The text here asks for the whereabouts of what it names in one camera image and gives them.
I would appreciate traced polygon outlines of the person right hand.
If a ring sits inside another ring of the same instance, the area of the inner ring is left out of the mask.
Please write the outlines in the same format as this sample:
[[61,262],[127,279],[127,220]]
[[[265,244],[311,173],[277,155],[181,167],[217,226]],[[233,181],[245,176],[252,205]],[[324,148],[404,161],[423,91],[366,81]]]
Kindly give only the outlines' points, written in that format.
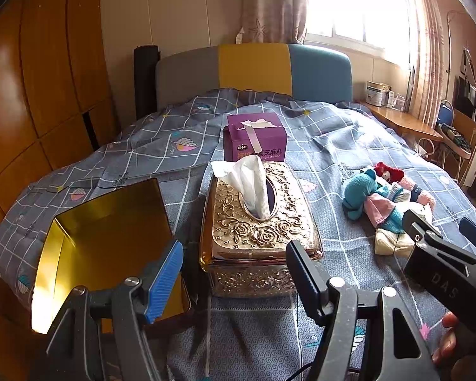
[[438,367],[449,362],[455,355],[458,344],[455,327],[458,324],[458,318],[452,312],[447,312],[442,318],[442,325],[447,331],[442,336],[438,348],[432,355],[432,360]]

